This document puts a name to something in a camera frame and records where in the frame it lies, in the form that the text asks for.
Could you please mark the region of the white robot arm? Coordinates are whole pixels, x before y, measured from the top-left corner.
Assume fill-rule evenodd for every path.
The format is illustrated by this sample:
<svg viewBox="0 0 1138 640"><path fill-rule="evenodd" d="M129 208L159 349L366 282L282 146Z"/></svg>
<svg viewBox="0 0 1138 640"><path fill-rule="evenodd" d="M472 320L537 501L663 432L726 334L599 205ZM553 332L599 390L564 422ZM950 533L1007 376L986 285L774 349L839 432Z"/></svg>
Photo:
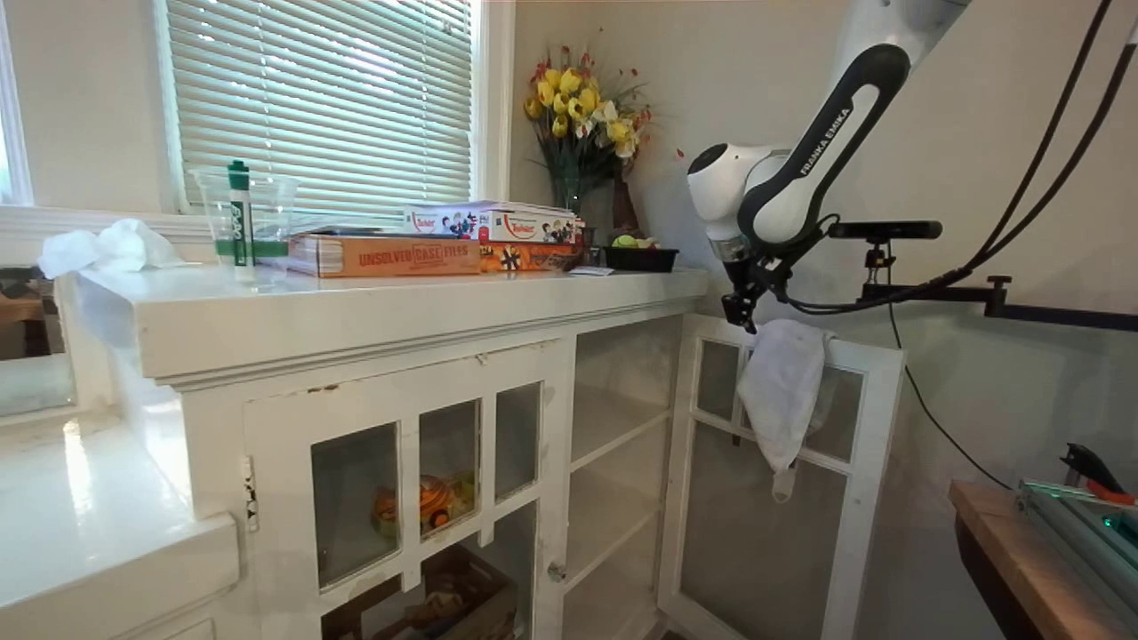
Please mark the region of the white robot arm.
<svg viewBox="0 0 1138 640"><path fill-rule="evenodd" d="M826 238L822 202L916 60L971 0L851 0L828 96L793 146L716 142L686 189L732 290L726 320L753 327L766 290Z"/></svg>

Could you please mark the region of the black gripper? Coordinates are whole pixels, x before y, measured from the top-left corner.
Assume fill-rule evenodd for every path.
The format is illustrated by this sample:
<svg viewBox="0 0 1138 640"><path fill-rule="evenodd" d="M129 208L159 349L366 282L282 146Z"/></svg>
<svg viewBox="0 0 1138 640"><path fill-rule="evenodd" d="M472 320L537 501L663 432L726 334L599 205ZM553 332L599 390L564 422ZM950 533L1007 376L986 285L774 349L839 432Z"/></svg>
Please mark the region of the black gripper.
<svg viewBox="0 0 1138 640"><path fill-rule="evenodd" d="M735 257L726 259L726 272L732 290L723 297L723 314L728 323L749 332L753 307L766 290L783 290L788 282L788 268L783 259Z"/></svg>

